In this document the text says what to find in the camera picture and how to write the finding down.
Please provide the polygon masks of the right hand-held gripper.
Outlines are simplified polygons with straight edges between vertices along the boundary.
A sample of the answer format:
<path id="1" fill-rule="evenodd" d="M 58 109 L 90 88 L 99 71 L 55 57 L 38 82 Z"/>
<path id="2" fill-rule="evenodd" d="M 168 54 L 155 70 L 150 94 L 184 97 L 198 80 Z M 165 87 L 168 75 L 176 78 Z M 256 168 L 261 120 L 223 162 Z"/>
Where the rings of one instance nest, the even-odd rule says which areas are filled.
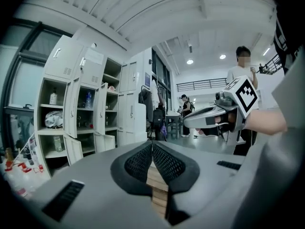
<path id="1" fill-rule="evenodd" d="M 258 103 L 257 92 L 247 76 L 232 80 L 222 91 L 215 94 L 215 105 L 197 109 L 183 119 L 186 127 L 217 127 L 228 122 L 217 123 L 215 118 L 229 113 L 235 113 L 234 127 L 228 131 L 227 144 L 241 145 L 245 141 L 240 137 L 246 119 Z"/>

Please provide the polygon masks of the person's right hand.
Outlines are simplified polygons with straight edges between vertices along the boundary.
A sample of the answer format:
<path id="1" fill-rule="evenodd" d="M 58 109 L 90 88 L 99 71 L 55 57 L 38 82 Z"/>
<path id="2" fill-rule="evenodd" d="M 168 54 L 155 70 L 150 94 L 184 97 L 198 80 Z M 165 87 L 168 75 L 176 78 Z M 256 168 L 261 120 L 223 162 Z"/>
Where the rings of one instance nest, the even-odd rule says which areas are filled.
<path id="1" fill-rule="evenodd" d="M 223 133 L 231 130 L 235 126 L 236 122 L 236 114 L 234 113 L 228 113 L 228 114 L 223 114 L 220 116 L 215 117 L 215 122 L 217 124 L 224 124 L 222 126 L 217 126 L 214 128 L 196 128 L 196 131 L 200 135 L 205 135 L 205 136 L 220 136 Z"/>

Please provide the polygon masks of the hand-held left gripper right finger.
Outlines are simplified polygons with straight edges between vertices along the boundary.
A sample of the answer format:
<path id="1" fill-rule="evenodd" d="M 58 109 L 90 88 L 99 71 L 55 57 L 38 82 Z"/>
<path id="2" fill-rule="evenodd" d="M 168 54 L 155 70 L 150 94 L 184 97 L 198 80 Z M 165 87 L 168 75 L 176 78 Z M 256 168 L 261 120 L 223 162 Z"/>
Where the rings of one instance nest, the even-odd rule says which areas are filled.
<path id="1" fill-rule="evenodd" d="M 153 143 L 153 161 L 168 185 L 155 229 L 234 229 L 243 199 L 235 186 L 245 157 Z"/>

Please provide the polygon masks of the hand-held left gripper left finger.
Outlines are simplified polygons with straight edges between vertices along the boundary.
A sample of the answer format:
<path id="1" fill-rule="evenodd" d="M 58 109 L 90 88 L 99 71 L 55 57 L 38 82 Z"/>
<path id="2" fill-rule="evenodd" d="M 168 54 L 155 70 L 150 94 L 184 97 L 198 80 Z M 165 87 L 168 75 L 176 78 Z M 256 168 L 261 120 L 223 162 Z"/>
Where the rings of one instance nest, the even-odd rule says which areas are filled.
<path id="1" fill-rule="evenodd" d="M 35 229 L 168 229 L 146 183 L 152 144 L 87 156 L 22 200 Z"/>

